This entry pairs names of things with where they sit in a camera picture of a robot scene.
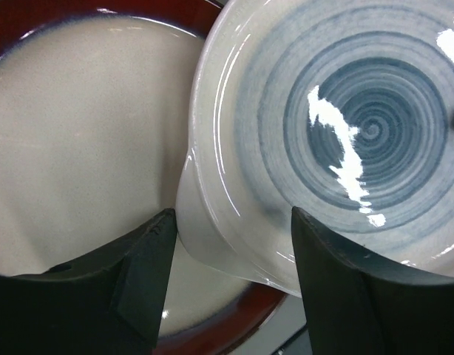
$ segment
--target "glossy glaze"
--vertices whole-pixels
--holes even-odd
[[[399,262],[454,261],[454,1],[233,1],[196,84],[183,176],[247,278],[299,294],[292,206]]]
[[[0,0],[0,58],[8,54],[0,60],[0,272],[43,271],[174,204],[203,41],[146,19],[205,36],[219,11],[204,0]],[[92,20],[74,22],[85,16]],[[61,37],[55,24],[81,26]],[[32,43],[38,48],[25,50]],[[168,125],[169,139],[158,129]],[[178,243],[157,353],[189,354],[193,344],[216,352],[248,336],[283,294],[247,286],[189,259]],[[241,306],[252,297],[262,301]]]

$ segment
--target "ceramic bowl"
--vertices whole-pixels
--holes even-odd
[[[192,79],[220,8],[0,0],[0,274],[41,273],[174,206]],[[154,354],[226,351],[283,298],[178,241]]]
[[[400,263],[454,270],[454,0],[233,0],[190,119],[177,216],[203,262],[299,295],[299,206]]]

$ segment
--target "dark blue edge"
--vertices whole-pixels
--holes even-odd
[[[0,61],[4,61],[7,56],[9,56],[13,51],[21,48],[24,46],[26,43],[29,43],[30,41],[36,39],[39,36],[42,36],[45,33],[48,33],[50,31],[56,30],[60,27],[67,26],[69,24],[75,24],[80,21],[85,21],[85,20],[90,20],[90,19],[98,19],[98,18],[133,18],[134,20],[140,20],[143,21],[141,18],[145,18],[146,20],[153,20],[153,21],[158,21],[163,24],[167,24],[169,26],[176,27],[179,30],[186,31],[187,33],[191,33],[193,36],[196,38],[201,38],[203,40],[206,40],[206,36],[200,33],[196,33],[194,31],[188,30],[183,26],[180,26],[179,24],[176,24],[173,21],[167,21],[163,17],[156,17],[156,16],[148,16],[145,13],[101,13],[97,10],[92,10],[90,12],[87,12],[85,15],[80,15],[80,16],[68,16],[63,20],[59,21],[51,21],[46,24],[43,24],[39,27],[36,27],[32,31],[28,37],[25,38],[20,38],[16,42],[12,43],[10,46],[6,47],[4,49],[4,52],[0,55]]]

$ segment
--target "ceramic dish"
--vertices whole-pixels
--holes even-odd
[[[189,145],[178,226],[205,263],[299,295],[300,206],[454,270],[454,0],[233,0],[198,66]]]
[[[46,271],[175,204],[194,69],[219,12],[0,0],[0,274]],[[156,352],[224,351],[282,298],[178,243]]]

